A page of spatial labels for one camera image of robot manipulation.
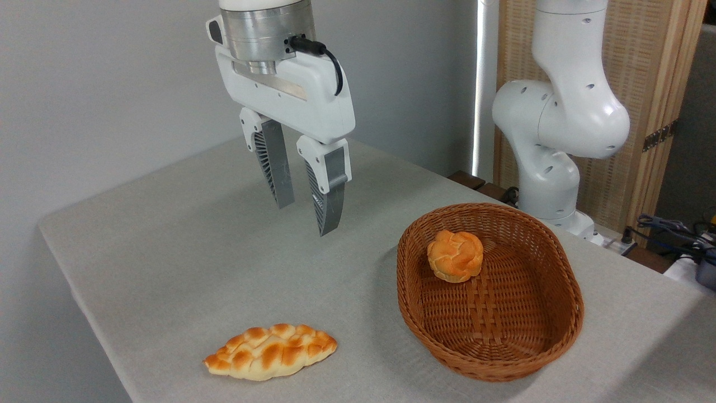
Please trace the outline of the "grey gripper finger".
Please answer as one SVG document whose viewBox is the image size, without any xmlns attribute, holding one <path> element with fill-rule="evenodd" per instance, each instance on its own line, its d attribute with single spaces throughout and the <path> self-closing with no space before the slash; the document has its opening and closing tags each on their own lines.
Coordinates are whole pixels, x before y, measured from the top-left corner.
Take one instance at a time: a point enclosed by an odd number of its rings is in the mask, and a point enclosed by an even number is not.
<svg viewBox="0 0 716 403">
<path fill-rule="evenodd" d="M 296 146 L 306 163 L 319 234 L 324 236 L 340 223 L 345 184 L 351 181 L 348 142 L 323 144 L 302 135 Z"/>
<path fill-rule="evenodd" d="M 279 209 L 293 204 L 294 192 L 281 123 L 250 108 L 240 113 L 248 150 L 255 153 Z"/>
</svg>

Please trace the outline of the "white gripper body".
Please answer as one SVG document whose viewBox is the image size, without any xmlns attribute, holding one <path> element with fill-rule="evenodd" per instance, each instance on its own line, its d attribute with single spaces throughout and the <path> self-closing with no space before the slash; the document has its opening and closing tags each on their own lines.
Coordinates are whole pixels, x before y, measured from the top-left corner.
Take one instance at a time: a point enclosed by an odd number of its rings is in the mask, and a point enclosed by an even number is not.
<svg viewBox="0 0 716 403">
<path fill-rule="evenodd" d="M 330 59 L 299 53 L 279 61 L 275 74 L 254 74 L 215 47 L 216 60 L 230 97 L 249 109 L 324 144 L 355 129 L 350 88 L 335 95 L 337 75 Z"/>
</svg>

